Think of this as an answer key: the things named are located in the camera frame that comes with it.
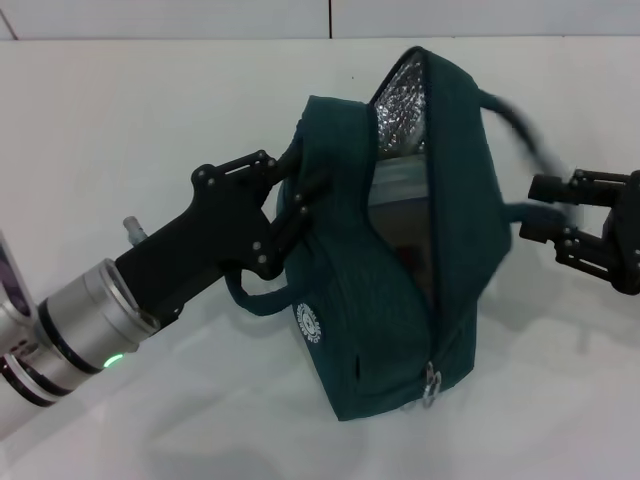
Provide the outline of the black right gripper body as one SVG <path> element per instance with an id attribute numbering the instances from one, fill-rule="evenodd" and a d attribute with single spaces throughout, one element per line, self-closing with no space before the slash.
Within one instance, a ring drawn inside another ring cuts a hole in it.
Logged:
<path id="1" fill-rule="evenodd" d="M 616 192 L 603 226 L 610 254 L 607 272 L 615 290 L 639 294 L 639 171 L 632 172 Z"/>

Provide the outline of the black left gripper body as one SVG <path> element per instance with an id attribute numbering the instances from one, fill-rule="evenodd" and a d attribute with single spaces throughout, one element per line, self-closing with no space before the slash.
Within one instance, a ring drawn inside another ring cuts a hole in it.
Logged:
<path id="1" fill-rule="evenodd" d="M 252 270 L 252 243 L 270 222 L 262 206 L 272 187 L 225 180 L 198 186 L 184 212 L 120 255 L 116 267 L 141 310 L 173 321 L 184 305 L 228 273 Z"/>

